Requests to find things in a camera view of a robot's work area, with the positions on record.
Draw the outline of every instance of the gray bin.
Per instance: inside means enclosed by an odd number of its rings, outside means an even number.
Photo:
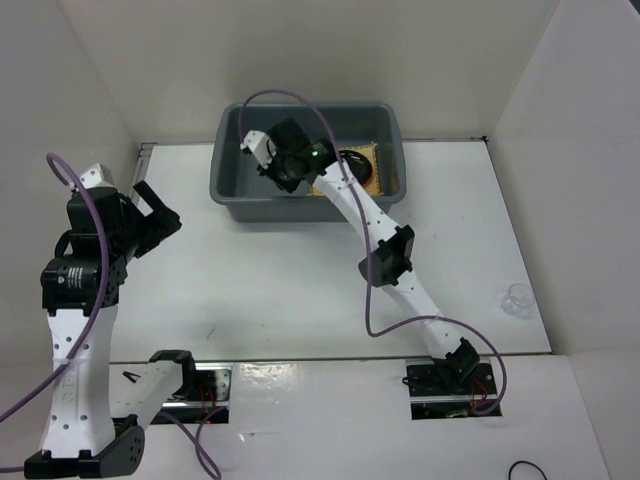
[[[393,109],[383,103],[318,103],[334,130],[339,146],[358,146],[375,142],[382,195],[374,197],[388,212],[407,190],[404,152],[400,129]],[[240,152],[238,114],[241,104],[224,111],[216,134],[211,161],[211,198],[225,205],[238,222],[334,222],[344,220],[324,197],[310,196],[309,185],[288,194],[265,176],[258,175],[256,159]],[[300,124],[311,141],[327,137],[314,113],[298,104],[249,105],[244,128],[267,131],[287,117]]]

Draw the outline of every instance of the yellow object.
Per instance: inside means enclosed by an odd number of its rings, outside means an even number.
[[[341,150],[353,150],[354,152],[358,152],[359,154],[367,157],[367,160],[371,162],[371,166],[373,167],[373,175],[371,175],[371,178],[366,183],[366,185],[363,185],[363,187],[372,197],[382,195],[382,189],[380,188],[380,176],[378,175],[378,160],[376,159],[377,146],[378,145],[376,143],[371,143],[369,145],[362,145],[359,147],[341,147]],[[320,190],[312,186],[309,191],[309,195],[322,196],[324,194]]]

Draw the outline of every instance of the black round object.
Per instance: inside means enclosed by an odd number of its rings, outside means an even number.
[[[340,156],[349,165],[349,169],[360,185],[366,185],[373,176],[373,165],[367,157],[354,150],[340,150]]]

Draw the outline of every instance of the plastic bin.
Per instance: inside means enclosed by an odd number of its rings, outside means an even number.
[[[406,193],[404,151],[393,109],[383,103],[318,103],[334,130],[339,146],[375,142],[382,195],[375,201],[388,212]],[[334,222],[344,220],[324,197],[310,196],[309,185],[288,194],[267,177],[258,175],[255,158],[240,152],[238,114],[241,104],[224,111],[216,135],[209,190],[211,198],[225,205],[238,222]],[[244,116],[248,130],[267,131],[286,117],[293,117],[311,141],[326,137],[313,112],[298,104],[249,105]]]

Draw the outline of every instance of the glass cup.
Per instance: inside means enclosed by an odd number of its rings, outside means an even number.
[[[502,297],[502,310],[507,315],[522,316],[536,304],[533,290],[523,283],[514,283]]]

